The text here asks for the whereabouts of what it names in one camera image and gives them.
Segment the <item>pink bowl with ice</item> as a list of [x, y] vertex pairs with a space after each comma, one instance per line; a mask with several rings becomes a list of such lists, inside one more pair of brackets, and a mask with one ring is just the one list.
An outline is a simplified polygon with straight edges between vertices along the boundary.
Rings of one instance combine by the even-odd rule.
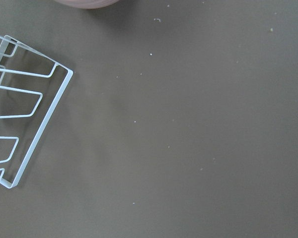
[[80, 9], [97, 9], [110, 6], [119, 0], [55, 0], [56, 2]]

